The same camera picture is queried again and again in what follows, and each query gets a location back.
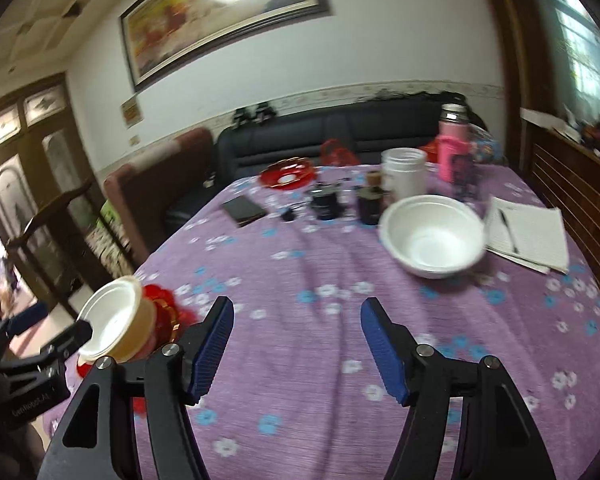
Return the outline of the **cream plastic bowl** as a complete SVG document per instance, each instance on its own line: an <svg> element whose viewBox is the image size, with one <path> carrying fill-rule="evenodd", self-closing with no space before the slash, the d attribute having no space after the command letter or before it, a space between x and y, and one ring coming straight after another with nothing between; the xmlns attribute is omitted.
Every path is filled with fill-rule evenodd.
<svg viewBox="0 0 600 480"><path fill-rule="evenodd" d="M140 297L140 308L134 321L124 333L119 342L103 356L110 356L117 363L128 362L134 359L143 349L147 347L148 342L155 341L155 324L156 324L156 307L154 303L144 296L142 286L142 296ZM95 363L95 361L87 361L79 357L87 363Z"/></svg>

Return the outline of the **red glass plate with label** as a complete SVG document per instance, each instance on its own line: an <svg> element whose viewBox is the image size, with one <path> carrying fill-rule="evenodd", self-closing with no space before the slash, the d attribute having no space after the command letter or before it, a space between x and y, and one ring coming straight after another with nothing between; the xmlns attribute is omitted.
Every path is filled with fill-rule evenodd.
<svg viewBox="0 0 600 480"><path fill-rule="evenodd" d="M156 307L155 341L148 342L147 347L128 362L147 358L157 348L169 342L176 341L184 328L197 322L195 315L178 308L170 290L158 285L144 286L142 284L142 286L144 296L151 300ZM84 378L94 364L84 362L78 353L78 357L76 358L76 372L81 378Z"/></svg>

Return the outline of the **white foam bowl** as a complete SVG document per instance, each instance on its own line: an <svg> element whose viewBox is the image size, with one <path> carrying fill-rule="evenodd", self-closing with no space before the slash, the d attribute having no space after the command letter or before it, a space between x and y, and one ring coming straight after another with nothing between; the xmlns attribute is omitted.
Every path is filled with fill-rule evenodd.
<svg viewBox="0 0 600 480"><path fill-rule="evenodd" d="M486 253L484 224L470 207L441 195L404 198L378 224L379 239L403 269L442 280L464 272Z"/></svg>
<svg viewBox="0 0 600 480"><path fill-rule="evenodd" d="M141 296L140 281L128 275L107 283L88 298L78 316L92 329L91 339L79 350L84 360L95 361L114 348L134 321Z"/></svg>

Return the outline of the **dark wooden chair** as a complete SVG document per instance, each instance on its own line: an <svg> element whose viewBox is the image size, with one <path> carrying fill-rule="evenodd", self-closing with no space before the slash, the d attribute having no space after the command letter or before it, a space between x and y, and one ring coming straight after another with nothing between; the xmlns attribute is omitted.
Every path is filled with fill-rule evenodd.
<svg viewBox="0 0 600 480"><path fill-rule="evenodd" d="M95 179L91 178L85 180L77 188L62 192L37 212L20 234L12 237L6 243L6 249L10 254L12 252L23 253L35 274L50 292L53 300L60 304L74 320L79 317L79 312L70 304L69 296L56 285L50 274L45 271L40 258L32 252L28 244L38 230L46 228L58 248L61 261L73 270L83 283L92 289L99 290L111 282L114 278L102 264L99 256L88 246L83 233L70 217L70 204L78 198L84 198L92 213L114 242L114 246L119 249L124 260L135 271L137 264L132 252L122 244L121 238L114 232L111 223L102 214L102 207L97 205L96 200L90 194L91 188L94 188L96 184Z"/></svg>

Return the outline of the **wooden glass door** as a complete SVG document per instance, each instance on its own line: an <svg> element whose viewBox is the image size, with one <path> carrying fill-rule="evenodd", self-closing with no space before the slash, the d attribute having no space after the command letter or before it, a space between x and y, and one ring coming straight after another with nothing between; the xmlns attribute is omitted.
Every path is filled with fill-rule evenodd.
<svg viewBox="0 0 600 480"><path fill-rule="evenodd" d="M47 76L0 97L0 240L20 234L32 217L62 192L95 179L79 135L66 77ZM91 188L98 206L104 202L98 184ZM86 234L95 215L84 198L69 206L70 217ZM69 297L82 280L61 261L46 228L28 244L45 271ZM50 307L60 306L35 274L22 252L7 252L33 295Z"/></svg>

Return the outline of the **black smartphone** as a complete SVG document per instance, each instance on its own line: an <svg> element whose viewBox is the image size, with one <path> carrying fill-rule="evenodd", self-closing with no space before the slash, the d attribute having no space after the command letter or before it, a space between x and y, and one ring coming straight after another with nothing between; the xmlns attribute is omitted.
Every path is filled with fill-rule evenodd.
<svg viewBox="0 0 600 480"><path fill-rule="evenodd" d="M247 196L237 196L222 203L222 209L235 222L238 228L248 226L248 224L268 215L265 209L250 200Z"/></svg>

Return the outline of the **black pen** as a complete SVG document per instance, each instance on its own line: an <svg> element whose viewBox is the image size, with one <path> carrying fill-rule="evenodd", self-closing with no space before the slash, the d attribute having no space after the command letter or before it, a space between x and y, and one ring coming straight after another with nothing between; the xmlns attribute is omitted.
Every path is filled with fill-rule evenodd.
<svg viewBox="0 0 600 480"><path fill-rule="evenodd" d="M518 255L519 254L518 246L517 246L517 243L516 243L516 240L514 237L514 232L512 230L512 227L510 226L509 221L507 219L506 213L504 210L499 209L498 214L500 215L502 225L506 229L507 235L509 237L510 246L512 246L512 252L514 254Z"/></svg>

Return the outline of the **white notebook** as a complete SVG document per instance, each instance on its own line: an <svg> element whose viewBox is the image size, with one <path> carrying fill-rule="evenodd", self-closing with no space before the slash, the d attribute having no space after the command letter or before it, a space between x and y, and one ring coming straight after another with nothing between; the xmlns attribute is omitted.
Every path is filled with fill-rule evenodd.
<svg viewBox="0 0 600 480"><path fill-rule="evenodd" d="M509 237L498 210L504 210L518 246L512 252ZM566 274L569 268L567 234L562 213L557 208L544 208L509 202L492 196L486 218L486 247L503 257L530 264L541 272L549 270Z"/></svg>

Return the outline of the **black power adapter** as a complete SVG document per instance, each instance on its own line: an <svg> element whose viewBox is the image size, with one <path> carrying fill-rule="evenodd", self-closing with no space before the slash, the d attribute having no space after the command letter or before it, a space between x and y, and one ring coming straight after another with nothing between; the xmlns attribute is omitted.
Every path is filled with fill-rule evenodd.
<svg viewBox="0 0 600 480"><path fill-rule="evenodd" d="M294 208L288 207L281 214L280 218L285 222L294 221L296 218L296 213L294 212Z"/></svg>

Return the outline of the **white plastic jar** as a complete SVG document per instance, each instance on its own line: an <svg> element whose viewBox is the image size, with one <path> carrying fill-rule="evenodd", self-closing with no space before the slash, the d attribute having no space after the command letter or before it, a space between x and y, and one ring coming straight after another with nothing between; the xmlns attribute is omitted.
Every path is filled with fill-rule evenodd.
<svg viewBox="0 0 600 480"><path fill-rule="evenodd" d="M427 154L419 148L390 148L381 154L381 186L391 203L427 193Z"/></svg>

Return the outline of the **small red plate far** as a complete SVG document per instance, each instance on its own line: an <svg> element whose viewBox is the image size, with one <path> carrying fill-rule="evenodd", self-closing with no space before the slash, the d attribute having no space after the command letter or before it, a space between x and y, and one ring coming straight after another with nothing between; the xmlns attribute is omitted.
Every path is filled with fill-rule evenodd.
<svg viewBox="0 0 600 480"><path fill-rule="evenodd" d="M296 190L316 178L316 168L305 157L293 157L274 162L260 173L260 185L273 190Z"/></svg>

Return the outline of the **pink water bottle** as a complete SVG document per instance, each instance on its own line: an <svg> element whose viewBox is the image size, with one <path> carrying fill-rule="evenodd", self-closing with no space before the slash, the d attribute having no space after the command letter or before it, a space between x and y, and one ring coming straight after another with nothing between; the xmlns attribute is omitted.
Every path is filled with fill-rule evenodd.
<svg viewBox="0 0 600 480"><path fill-rule="evenodd" d="M437 135L439 177L453 183L467 177L472 160L469 120L466 107L455 103L442 105Z"/></svg>

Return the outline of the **red plastic bag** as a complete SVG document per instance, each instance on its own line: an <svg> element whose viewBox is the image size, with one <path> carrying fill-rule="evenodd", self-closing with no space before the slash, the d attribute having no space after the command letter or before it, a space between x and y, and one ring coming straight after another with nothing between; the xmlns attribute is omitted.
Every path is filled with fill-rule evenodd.
<svg viewBox="0 0 600 480"><path fill-rule="evenodd" d="M339 140L328 139L321 146L321 164L323 166L358 166L360 161Z"/></svg>

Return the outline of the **small framed certificate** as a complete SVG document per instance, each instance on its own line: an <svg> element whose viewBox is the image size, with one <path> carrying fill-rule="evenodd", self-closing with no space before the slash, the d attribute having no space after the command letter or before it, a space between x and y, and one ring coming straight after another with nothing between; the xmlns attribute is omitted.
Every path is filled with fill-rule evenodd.
<svg viewBox="0 0 600 480"><path fill-rule="evenodd" d="M143 120L137 96L132 96L121 104L121 113L126 128L132 128Z"/></svg>

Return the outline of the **black leather sofa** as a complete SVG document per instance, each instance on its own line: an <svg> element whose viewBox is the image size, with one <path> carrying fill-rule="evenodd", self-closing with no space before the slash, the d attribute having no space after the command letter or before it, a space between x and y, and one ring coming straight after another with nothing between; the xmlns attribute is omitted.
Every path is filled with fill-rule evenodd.
<svg viewBox="0 0 600 480"><path fill-rule="evenodd" d="M467 106L456 92L418 92L359 103L314 108L276 116L263 124L250 122L225 128L213 144L210 188L187 190L162 215L166 234L173 235L230 183L260 174L279 160L306 157L323 165L335 148L353 153L360 164L377 165L389 148L420 148L438 135L444 104Z"/></svg>

